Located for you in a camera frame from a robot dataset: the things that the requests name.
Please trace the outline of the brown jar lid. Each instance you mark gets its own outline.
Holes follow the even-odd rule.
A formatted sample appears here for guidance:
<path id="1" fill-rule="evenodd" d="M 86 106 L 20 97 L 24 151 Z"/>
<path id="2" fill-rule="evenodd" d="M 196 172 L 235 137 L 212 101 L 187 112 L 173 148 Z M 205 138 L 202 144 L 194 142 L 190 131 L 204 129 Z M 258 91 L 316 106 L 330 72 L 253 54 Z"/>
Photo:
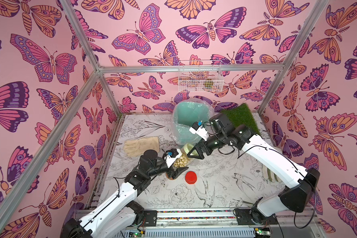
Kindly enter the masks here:
<path id="1" fill-rule="evenodd" d="M 177 175 L 176 175 L 176 174 L 168 174 L 168 173 L 166 173 L 166 177 L 167 177 L 169 180 L 175 180 L 175 179 L 177 179 Z"/>

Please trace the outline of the light green jar lid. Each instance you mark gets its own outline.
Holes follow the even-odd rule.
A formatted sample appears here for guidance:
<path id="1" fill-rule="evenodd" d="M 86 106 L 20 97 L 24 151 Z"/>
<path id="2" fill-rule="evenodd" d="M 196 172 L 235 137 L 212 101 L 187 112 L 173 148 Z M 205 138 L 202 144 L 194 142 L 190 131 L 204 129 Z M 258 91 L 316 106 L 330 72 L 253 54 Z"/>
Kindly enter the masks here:
<path id="1" fill-rule="evenodd" d="M 192 144 L 187 143 L 183 146 L 182 149 L 186 155 L 198 156 L 198 152 L 195 149 L 191 153 L 189 153 L 193 148 L 194 148 L 194 146 Z"/>

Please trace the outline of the green lid peanut jar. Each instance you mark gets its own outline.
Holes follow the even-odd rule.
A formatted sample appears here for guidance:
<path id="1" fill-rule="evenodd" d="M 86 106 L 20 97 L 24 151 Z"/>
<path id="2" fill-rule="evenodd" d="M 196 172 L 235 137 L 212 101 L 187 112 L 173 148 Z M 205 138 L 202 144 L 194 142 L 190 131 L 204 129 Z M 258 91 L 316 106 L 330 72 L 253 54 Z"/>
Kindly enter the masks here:
<path id="1" fill-rule="evenodd" d="M 179 158 L 177 158 L 174 163 L 173 166 L 177 169 L 177 168 L 183 168 L 183 167 L 188 167 L 189 164 L 193 161 L 193 158 L 189 158 L 187 156 L 187 154 L 183 153 Z"/>

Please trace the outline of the red jar lid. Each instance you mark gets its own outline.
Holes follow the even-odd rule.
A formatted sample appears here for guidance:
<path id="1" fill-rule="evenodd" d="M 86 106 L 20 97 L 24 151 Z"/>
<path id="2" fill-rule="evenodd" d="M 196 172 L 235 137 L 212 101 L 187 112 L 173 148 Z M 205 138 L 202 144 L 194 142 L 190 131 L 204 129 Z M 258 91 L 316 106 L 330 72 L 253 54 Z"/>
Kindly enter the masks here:
<path id="1" fill-rule="evenodd" d="M 195 184 L 197 182 L 197 174 L 193 171 L 189 171 L 185 175 L 185 181 L 188 184 Z"/>

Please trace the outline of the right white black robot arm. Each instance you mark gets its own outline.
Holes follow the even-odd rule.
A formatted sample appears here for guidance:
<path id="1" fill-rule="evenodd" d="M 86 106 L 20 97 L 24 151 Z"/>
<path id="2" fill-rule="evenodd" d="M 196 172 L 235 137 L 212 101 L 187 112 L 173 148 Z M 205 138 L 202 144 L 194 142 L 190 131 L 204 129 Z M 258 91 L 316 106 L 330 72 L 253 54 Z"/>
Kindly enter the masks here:
<path id="1" fill-rule="evenodd" d="M 213 130 L 209 134 L 206 125 Z M 208 123 L 194 122 L 189 128 L 201 140 L 188 152 L 188 157 L 203 160 L 224 146 L 249 154 L 272 171 L 284 183 L 280 192 L 260 198 L 249 211 L 255 224 L 263 224 L 269 217 L 282 211 L 301 213 L 316 191 L 320 173 L 315 168 L 306 169 L 274 149 L 260 135 L 246 125 L 235 127 L 224 114 L 217 114 Z"/>

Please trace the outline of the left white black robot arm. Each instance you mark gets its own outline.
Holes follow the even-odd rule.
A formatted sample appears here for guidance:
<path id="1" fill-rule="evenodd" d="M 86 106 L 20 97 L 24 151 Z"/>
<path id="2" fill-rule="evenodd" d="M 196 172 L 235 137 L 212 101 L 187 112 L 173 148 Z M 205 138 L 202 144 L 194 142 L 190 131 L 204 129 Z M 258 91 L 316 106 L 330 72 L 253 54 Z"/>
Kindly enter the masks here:
<path id="1" fill-rule="evenodd" d="M 145 221 L 144 208 L 136 198 L 150 186 L 152 179 L 165 174 L 176 179 L 188 168 L 173 168 L 174 162 L 182 156 L 180 149 L 171 149 L 158 156 L 155 150 L 146 150 L 137 165 L 119 184 L 118 190 L 96 209 L 79 220 L 71 218 L 63 226 L 62 238 L 111 238 L 126 227 Z"/>

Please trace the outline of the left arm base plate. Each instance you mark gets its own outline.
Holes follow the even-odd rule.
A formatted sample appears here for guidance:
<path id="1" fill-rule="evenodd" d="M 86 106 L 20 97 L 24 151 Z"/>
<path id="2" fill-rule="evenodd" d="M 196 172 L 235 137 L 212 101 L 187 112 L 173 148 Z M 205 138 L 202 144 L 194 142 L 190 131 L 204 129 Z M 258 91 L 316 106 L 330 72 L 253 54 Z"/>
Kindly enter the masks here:
<path id="1" fill-rule="evenodd" d="M 131 224 L 133 227 L 155 227 L 157 224 L 156 210 L 135 211 L 135 215 L 135 220 Z"/>

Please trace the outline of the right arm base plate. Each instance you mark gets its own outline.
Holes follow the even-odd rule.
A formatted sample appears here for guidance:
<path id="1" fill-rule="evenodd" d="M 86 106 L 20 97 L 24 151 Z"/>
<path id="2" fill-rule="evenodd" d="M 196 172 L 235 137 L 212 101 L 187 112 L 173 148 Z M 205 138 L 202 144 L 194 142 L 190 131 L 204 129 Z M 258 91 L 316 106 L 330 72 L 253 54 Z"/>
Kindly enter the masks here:
<path id="1" fill-rule="evenodd" d="M 256 209 L 235 208 L 233 214 L 237 219 L 238 225 L 277 225 L 278 221 L 274 215 L 265 217 Z"/>

